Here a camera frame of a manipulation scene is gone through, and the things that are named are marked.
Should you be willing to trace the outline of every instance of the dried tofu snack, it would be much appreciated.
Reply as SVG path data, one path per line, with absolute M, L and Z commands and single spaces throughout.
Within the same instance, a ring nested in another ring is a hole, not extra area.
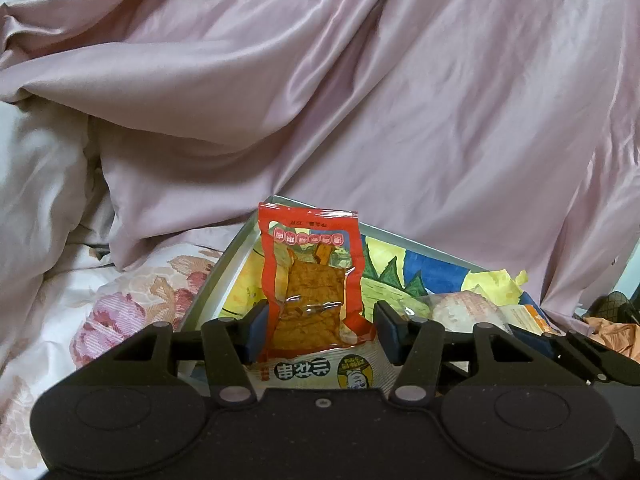
M 354 212 L 260 204 L 262 290 L 269 300 L 264 358 L 346 348 L 375 335 L 362 315 L 364 272 Z

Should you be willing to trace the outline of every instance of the pink fabric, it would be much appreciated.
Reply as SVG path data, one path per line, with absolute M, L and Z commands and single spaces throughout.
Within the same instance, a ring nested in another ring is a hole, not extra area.
M 557 319 L 637 231 L 638 0 L 30 0 L 0 97 L 94 115 L 121 265 L 280 192 Z

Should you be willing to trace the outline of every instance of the cartoon face logo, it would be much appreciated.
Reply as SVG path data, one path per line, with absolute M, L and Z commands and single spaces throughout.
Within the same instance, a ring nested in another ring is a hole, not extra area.
M 345 355 L 338 364 L 338 384 L 347 390 L 361 390 L 373 386 L 373 368 L 362 356 Z

